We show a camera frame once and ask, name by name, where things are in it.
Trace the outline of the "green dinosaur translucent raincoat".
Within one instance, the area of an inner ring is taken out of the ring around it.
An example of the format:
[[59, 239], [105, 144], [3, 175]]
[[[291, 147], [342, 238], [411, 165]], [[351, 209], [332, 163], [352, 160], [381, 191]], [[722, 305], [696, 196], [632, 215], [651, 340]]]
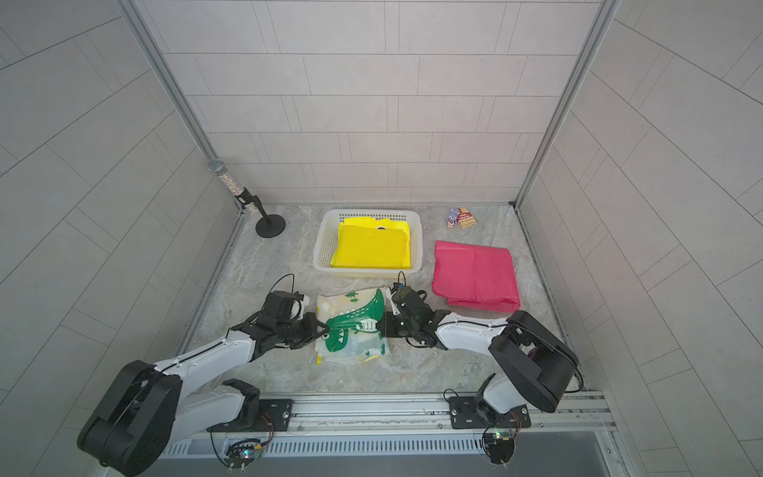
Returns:
[[317, 364], [355, 365], [387, 356], [389, 344], [377, 328], [389, 292], [383, 288], [317, 296], [316, 316], [328, 329], [315, 342]]

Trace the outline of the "pink raincoat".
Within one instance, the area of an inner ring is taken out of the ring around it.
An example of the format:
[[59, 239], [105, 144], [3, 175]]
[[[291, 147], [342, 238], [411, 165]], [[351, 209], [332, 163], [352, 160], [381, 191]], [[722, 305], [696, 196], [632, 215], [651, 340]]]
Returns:
[[508, 314], [522, 307], [512, 254], [506, 248], [439, 240], [432, 291], [451, 306]]

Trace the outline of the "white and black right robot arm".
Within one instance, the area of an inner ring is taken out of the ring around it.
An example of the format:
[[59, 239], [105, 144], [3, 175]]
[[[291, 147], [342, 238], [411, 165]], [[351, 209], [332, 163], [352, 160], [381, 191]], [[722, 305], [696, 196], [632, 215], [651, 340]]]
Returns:
[[485, 423], [524, 405], [553, 413], [578, 371], [576, 355], [522, 310], [508, 318], [479, 319], [405, 305], [399, 312], [387, 312], [377, 330], [383, 337], [407, 339], [425, 348], [493, 358], [502, 374], [486, 379], [474, 397], [475, 411]]

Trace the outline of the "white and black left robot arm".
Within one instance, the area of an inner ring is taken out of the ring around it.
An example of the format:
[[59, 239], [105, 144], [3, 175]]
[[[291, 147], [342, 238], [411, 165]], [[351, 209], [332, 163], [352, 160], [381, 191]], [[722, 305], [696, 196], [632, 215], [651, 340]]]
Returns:
[[287, 320], [252, 317], [214, 342], [155, 364], [125, 365], [87, 420], [77, 448], [124, 476], [148, 469], [165, 448], [196, 432], [263, 430], [288, 426], [288, 412], [260, 400], [239, 379], [203, 392], [203, 385], [273, 349], [296, 350], [328, 326], [313, 313]]

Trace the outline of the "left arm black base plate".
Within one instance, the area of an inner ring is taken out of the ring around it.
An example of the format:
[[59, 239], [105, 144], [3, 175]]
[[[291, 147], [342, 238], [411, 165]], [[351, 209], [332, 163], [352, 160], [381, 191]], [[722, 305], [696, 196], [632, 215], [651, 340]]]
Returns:
[[260, 399], [246, 401], [238, 416], [225, 423], [226, 432], [286, 432], [288, 431], [293, 399]]

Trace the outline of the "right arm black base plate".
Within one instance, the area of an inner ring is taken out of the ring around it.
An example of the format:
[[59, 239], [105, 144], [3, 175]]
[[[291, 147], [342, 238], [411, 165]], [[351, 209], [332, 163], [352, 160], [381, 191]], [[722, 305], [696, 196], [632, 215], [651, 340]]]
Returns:
[[525, 405], [514, 407], [506, 413], [493, 411], [486, 403], [478, 403], [475, 397], [451, 396], [446, 399], [453, 429], [529, 429], [532, 421]]

